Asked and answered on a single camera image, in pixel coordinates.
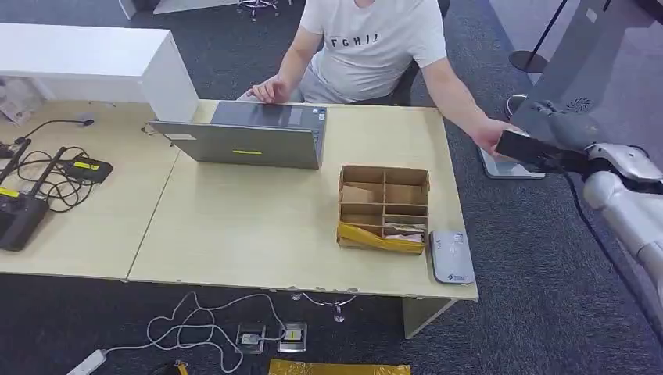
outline printed text on t-shirt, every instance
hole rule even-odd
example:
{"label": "printed text on t-shirt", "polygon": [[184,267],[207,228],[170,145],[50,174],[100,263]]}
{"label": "printed text on t-shirt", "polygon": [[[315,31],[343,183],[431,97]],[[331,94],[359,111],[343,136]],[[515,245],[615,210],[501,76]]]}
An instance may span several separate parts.
{"label": "printed text on t-shirt", "polygon": [[375,43],[378,41],[378,33],[375,33],[375,35],[371,36],[369,34],[366,35],[366,37],[353,37],[350,39],[341,39],[339,37],[332,37],[331,38],[331,46],[336,47],[336,46],[343,46],[343,47],[349,47],[351,45],[369,45],[371,43]]}

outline laptop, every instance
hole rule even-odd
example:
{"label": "laptop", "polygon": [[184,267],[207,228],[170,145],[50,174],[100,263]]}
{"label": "laptop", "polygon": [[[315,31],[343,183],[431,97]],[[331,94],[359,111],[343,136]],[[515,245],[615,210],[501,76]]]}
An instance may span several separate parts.
{"label": "laptop", "polygon": [[326,123],[325,107],[219,102],[209,124],[149,124],[198,162],[317,170]]}

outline laptop lid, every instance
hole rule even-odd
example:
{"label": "laptop lid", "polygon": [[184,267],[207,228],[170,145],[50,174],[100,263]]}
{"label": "laptop lid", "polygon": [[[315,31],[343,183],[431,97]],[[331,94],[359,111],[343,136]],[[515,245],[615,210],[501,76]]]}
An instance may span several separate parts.
{"label": "laptop lid", "polygon": [[150,124],[199,162],[320,168],[313,130],[162,121]]}

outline white t-shirt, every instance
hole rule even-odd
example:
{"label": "white t-shirt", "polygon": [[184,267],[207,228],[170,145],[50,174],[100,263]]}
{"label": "white t-shirt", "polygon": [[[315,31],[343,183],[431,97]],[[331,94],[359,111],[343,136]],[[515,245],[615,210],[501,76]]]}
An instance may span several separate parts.
{"label": "white t-shirt", "polygon": [[414,58],[420,67],[446,57],[437,0],[308,0],[301,26],[324,35],[313,72],[350,101],[389,95]]}

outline black pole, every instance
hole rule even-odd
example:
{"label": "black pole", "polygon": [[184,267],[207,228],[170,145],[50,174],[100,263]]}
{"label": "black pole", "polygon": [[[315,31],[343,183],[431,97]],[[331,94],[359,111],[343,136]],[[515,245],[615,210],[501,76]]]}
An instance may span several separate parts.
{"label": "black pole", "polygon": [[509,61],[511,62],[511,65],[526,73],[543,72],[543,70],[546,68],[546,65],[548,65],[548,62],[541,55],[538,55],[537,52],[539,51],[539,48],[541,48],[543,41],[546,40],[548,33],[550,33],[550,29],[552,29],[555,22],[557,22],[557,18],[566,6],[567,2],[568,0],[562,0],[560,6],[557,7],[557,11],[555,11],[555,14],[553,15],[552,20],[550,20],[548,26],[546,26],[545,31],[539,38],[539,41],[536,43],[536,47],[534,47],[532,51],[515,51],[509,55]]}
{"label": "black pole", "polygon": [[546,37],[548,36],[548,33],[550,33],[550,29],[552,29],[555,22],[557,22],[557,18],[559,17],[562,9],[564,9],[564,6],[566,5],[567,2],[568,2],[568,0],[562,0],[560,6],[557,8],[557,11],[555,12],[555,15],[553,16],[553,19],[550,20],[550,22],[548,23],[548,26],[546,26],[545,31],[543,32],[543,34],[539,38],[539,42],[536,43],[536,47],[534,47],[534,49],[532,50],[532,54],[531,54],[531,57],[528,60],[528,63],[532,61],[534,55],[536,55],[536,53],[539,51],[539,48],[541,48],[541,45],[543,44],[543,41],[546,40]]}

